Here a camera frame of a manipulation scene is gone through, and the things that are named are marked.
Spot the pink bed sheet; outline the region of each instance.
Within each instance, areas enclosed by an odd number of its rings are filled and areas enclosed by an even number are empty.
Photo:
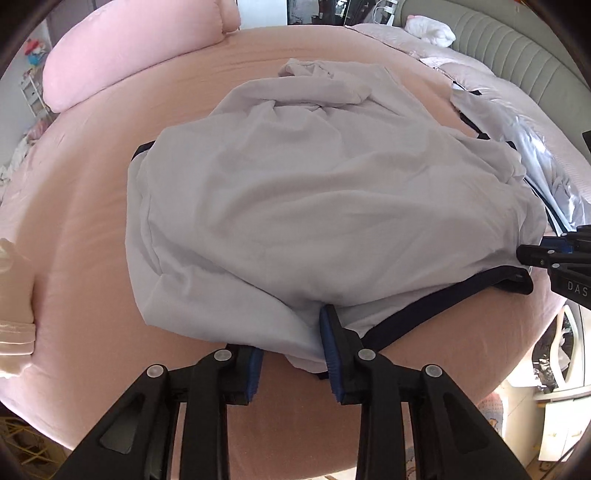
[[[137,146],[163,128],[204,117],[233,87],[275,76],[290,57],[381,63],[441,124],[473,134],[448,100],[445,76],[352,30],[319,26],[238,32],[60,115],[0,207],[0,236],[15,242],[37,272],[33,366],[0,380],[0,400],[43,433],[75,447],[147,366],[184,367],[220,347],[142,321],[125,261],[127,168]],[[533,277],[532,295],[489,288],[383,353],[413,368],[437,363],[479,401],[561,306],[545,272]],[[268,353],[255,402],[229,410],[233,476],[311,478],[351,467],[358,425],[359,409],[337,405],[328,382]]]

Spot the mattress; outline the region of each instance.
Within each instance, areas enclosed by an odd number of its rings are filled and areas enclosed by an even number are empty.
[[[15,174],[0,236],[37,272],[33,366],[0,380],[0,401],[74,448],[149,365],[190,365],[220,344],[146,326],[125,261],[126,175],[137,146],[206,116],[235,86],[275,76],[290,57],[379,63],[442,125],[475,136],[452,108],[451,80],[376,40],[339,27],[240,31],[133,75],[61,114]],[[484,290],[423,323],[384,353],[441,365],[473,400],[490,393],[544,332],[563,300],[535,270],[530,296]],[[328,382],[267,353],[248,408],[228,412],[235,478],[311,478],[353,466],[360,409]]]

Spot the pink duvet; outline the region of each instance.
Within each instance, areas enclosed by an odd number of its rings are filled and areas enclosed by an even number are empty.
[[[0,380],[0,401],[72,448],[147,366],[183,367],[220,346],[142,321],[125,261],[127,168],[137,146],[163,128],[207,115],[233,87],[275,76],[290,57],[381,63],[440,123],[473,134],[448,101],[445,76],[339,27],[241,31],[99,92],[60,115],[0,207],[0,236],[37,272],[33,366]],[[413,368],[437,363],[479,401],[561,306],[546,273],[533,277],[532,295],[487,289],[383,353]],[[328,382],[268,353],[255,402],[229,410],[232,474],[295,479],[351,467],[358,424],[359,409],[337,405]]]

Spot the tufted headboard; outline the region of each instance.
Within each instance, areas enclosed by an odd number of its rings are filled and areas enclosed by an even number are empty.
[[[452,48],[527,93],[591,163],[591,91],[550,27],[515,0],[400,0],[394,25],[424,15],[449,25]]]

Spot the metal bolt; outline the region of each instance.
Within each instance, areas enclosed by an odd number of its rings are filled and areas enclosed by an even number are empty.
[[[369,348],[362,348],[359,352],[357,352],[357,356],[361,360],[373,360],[375,358],[375,352],[370,350]]]
[[[225,362],[226,360],[230,360],[232,358],[232,352],[226,349],[218,350],[213,354],[213,357],[218,362]]]
[[[441,367],[438,365],[427,365],[425,373],[429,375],[429,377],[437,378],[443,375],[443,370],[441,370]]]
[[[164,373],[164,367],[162,365],[152,365],[146,370],[146,373],[150,378],[158,378]]]

